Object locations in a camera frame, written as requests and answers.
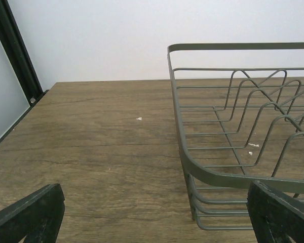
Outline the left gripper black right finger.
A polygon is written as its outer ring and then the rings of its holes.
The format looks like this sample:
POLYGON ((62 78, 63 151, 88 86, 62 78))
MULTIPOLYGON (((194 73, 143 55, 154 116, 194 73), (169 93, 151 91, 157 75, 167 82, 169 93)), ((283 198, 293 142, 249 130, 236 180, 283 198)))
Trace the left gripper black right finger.
POLYGON ((254 181, 246 205, 258 242, 304 242, 302 202, 254 181))

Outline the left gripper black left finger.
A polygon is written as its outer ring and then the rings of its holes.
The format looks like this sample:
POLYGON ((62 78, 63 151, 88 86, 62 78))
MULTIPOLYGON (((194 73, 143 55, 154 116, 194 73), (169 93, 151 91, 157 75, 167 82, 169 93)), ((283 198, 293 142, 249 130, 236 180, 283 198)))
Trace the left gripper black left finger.
POLYGON ((65 211, 60 184, 48 184, 0 210, 0 242, 56 242, 65 211))

